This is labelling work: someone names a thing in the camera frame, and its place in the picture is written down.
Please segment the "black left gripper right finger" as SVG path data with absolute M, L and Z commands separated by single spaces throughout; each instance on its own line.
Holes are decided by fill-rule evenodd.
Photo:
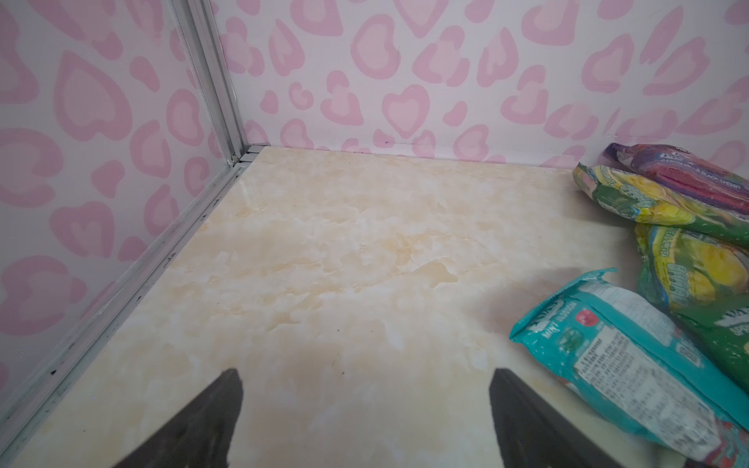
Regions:
M 505 467 L 607 467 L 609 456 L 512 370 L 489 387 L 493 427 Z

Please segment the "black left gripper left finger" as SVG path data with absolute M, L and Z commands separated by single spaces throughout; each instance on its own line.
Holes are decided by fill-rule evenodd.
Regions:
M 243 384 L 238 370 L 225 370 L 116 465 L 227 467 L 242 401 Z

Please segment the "teal mint candy bag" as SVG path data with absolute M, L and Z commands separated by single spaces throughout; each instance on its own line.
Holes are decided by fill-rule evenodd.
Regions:
M 711 467 L 748 464 L 748 396 L 635 292 L 590 271 L 512 328 L 554 376 L 619 429 Z

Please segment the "green Fox's spring tea bag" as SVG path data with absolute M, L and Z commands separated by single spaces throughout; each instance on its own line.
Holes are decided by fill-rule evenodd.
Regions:
M 748 294 L 671 311 L 698 348 L 748 392 Z

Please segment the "green yellow candy bag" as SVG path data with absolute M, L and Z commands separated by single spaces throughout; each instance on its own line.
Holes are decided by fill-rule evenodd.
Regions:
M 683 228 L 637 224 L 637 292 L 663 311 L 748 292 L 748 252 Z
M 575 184 L 605 210 L 634 222 L 684 228 L 748 246 L 748 218 L 680 194 L 642 175 L 607 166 L 573 169 Z

